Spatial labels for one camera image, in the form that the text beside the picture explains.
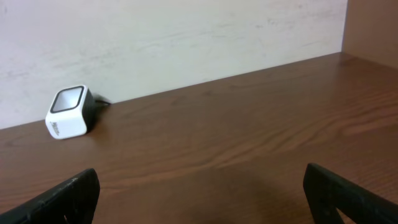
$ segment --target wooden side panel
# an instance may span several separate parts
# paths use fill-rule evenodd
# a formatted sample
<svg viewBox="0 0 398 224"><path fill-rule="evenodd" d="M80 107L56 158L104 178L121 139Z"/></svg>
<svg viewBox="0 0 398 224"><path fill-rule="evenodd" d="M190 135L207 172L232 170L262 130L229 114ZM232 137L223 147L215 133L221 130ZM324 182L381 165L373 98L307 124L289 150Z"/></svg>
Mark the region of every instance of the wooden side panel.
<svg viewBox="0 0 398 224"><path fill-rule="evenodd" d="M349 0L343 52L398 68L398 1Z"/></svg>

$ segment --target black object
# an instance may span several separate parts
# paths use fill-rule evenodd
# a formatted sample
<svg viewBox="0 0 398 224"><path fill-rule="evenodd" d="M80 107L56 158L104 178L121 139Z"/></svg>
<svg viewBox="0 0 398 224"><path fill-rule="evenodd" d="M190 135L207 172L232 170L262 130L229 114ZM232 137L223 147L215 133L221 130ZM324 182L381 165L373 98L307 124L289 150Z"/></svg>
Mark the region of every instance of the black object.
<svg viewBox="0 0 398 224"><path fill-rule="evenodd" d="M91 94L90 89L87 88L86 98L84 99L83 109L81 111L81 115L85 120L87 132L90 132L95 125L95 116L97 107L95 105L95 99Z"/></svg>
<svg viewBox="0 0 398 224"><path fill-rule="evenodd" d="M317 165L305 171L304 191L316 224L341 224L338 208L359 224L398 223L398 205Z"/></svg>
<svg viewBox="0 0 398 224"><path fill-rule="evenodd" d="M90 224L100 195L94 169L87 169L0 215L1 224Z"/></svg>

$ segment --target brown wooden surface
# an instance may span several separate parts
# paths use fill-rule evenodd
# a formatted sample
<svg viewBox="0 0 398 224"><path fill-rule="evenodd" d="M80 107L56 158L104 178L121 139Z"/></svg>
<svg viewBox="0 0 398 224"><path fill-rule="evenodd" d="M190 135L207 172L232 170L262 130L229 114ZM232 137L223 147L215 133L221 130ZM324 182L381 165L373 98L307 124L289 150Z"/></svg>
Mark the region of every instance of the brown wooden surface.
<svg viewBox="0 0 398 224"><path fill-rule="evenodd" d="M343 52L398 68L398 1L348 0Z"/></svg>
<svg viewBox="0 0 398 224"><path fill-rule="evenodd" d="M311 223L308 162L398 203L398 71L333 54L0 131L0 212L93 167L94 223Z"/></svg>

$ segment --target device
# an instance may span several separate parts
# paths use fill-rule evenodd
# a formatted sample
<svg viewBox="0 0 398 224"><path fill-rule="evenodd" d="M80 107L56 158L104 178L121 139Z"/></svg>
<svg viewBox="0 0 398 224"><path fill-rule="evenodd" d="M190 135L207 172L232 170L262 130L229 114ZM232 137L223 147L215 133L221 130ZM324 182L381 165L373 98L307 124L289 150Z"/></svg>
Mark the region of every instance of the device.
<svg viewBox="0 0 398 224"><path fill-rule="evenodd" d="M85 85L59 91L45 117L45 124L55 139L83 135L93 125L95 99Z"/></svg>

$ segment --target white cube device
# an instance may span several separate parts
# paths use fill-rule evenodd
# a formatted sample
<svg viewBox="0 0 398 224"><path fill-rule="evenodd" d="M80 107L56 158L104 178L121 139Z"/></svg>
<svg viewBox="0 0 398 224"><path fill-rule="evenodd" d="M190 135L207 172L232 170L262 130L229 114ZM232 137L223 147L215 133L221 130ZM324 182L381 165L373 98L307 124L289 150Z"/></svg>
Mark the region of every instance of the white cube device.
<svg viewBox="0 0 398 224"><path fill-rule="evenodd" d="M85 85L59 91L45 117L45 125L55 139L85 134L93 125L95 100Z"/></svg>

